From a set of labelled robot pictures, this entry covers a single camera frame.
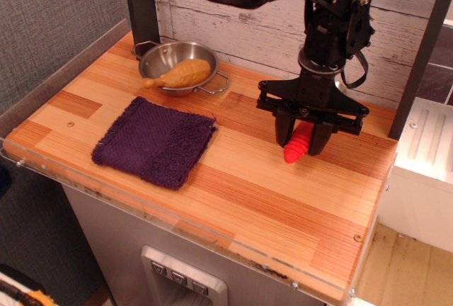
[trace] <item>stainless steel bowl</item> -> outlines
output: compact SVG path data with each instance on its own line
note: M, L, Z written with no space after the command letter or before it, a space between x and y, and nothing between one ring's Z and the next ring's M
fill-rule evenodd
M138 45L147 43L152 43L156 46L146 51L143 57L140 57L135 53L135 49ZM197 89L202 89L209 94L215 94L225 90L228 87L229 78L218 72L219 59L217 58L215 52L197 42L168 42L165 44L156 44L151 41L141 42L134 46L132 54L140 59L139 72L143 78L159 78L162 74L170 71L180 61L186 59L202 59L206 60L210 64L210 75L206 78L206 80L197 85L187 86L184 88L160 87L160 89L164 90L168 95L185 96ZM226 78L226 86L216 91L209 91L203 88L202 86L209 82L216 74Z

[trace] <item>wooden board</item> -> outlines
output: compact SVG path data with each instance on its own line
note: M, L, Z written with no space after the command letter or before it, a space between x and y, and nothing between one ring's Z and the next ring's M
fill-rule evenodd
M275 143L274 117L256 108L258 82L268 76L221 63L228 90L169 97L142 89L132 43L125 36L30 116L8 136L5 150L337 305L353 287L363 250L355 236L367 236L394 156L396 141L386 138L394 112L370 106L359 137L335 134L320 156L289 165ZM223 86L223 77L212 85ZM179 191L91 161L96 143L135 96L217 117L218 131Z

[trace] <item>wooden floor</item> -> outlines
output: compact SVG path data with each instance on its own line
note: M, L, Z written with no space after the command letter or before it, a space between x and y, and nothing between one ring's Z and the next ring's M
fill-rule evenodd
M451 306L453 253L378 225L357 291L376 306Z

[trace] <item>black metal pole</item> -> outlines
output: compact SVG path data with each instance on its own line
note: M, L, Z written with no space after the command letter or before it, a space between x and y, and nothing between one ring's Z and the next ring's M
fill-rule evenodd
M159 43L155 0L127 0L134 44L151 40ZM152 45L140 45L136 53L143 55Z
M425 34L418 49L417 56L409 75L408 82L401 97L398 110L394 122L391 126L389 137L399 140L403 132L404 125L408 119L415 96L417 95L418 87L425 73L426 66L431 57L437 38L439 37L440 29L444 23L448 8L452 0L436 0L432 8L430 20L426 26Z

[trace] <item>purple cloth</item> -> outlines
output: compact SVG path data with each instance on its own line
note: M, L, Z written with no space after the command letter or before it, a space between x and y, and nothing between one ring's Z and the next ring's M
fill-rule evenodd
M211 139L214 118L183 113L136 97L92 153L105 164L173 190L187 180Z

